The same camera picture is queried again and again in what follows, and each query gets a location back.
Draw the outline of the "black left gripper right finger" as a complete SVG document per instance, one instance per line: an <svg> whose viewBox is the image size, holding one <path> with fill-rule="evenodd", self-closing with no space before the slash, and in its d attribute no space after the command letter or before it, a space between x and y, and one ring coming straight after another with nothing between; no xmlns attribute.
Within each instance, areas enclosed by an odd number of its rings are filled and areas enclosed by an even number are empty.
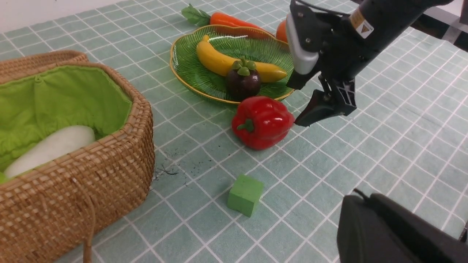
<svg viewBox="0 0 468 263"><path fill-rule="evenodd" d="M369 205L421 263L466 263L467 245L381 194Z"/></svg>

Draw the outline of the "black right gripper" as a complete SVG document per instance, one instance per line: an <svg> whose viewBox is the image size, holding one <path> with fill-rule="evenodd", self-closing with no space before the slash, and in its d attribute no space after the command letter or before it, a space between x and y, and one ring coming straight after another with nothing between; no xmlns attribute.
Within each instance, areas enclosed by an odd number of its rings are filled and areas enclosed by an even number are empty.
<svg viewBox="0 0 468 263"><path fill-rule="evenodd" d="M324 9L316 12L321 28L321 50L313 70L307 75L295 72L287 82L289 88L302 89L317 73L332 78L329 81L331 97L315 90L306 108L297 116L294 124L309 127L312 124L339 115L350 115L357 109L355 101L355 79L344 70L351 69L352 59L361 53L362 48L347 32L345 25L348 14Z"/></svg>

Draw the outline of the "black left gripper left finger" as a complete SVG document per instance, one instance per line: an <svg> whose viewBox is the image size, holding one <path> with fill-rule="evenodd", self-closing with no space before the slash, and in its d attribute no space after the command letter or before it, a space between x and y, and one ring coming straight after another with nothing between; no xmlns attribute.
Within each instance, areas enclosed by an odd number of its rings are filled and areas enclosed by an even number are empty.
<svg viewBox="0 0 468 263"><path fill-rule="evenodd" d="M359 189L344 197L337 232L343 263L423 263L418 216L388 197Z"/></svg>

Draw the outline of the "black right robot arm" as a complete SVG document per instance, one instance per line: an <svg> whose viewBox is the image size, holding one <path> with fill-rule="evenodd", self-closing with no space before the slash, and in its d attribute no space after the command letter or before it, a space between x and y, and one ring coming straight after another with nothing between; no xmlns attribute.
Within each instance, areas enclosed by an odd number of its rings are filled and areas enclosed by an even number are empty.
<svg viewBox="0 0 468 263"><path fill-rule="evenodd" d="M315 90L295 124L308 127L356 110L355 78L417 18L449 0L364 0L351 14L292 0L286 36L294 71L287 85L304 88L314 76Z"/></svg>

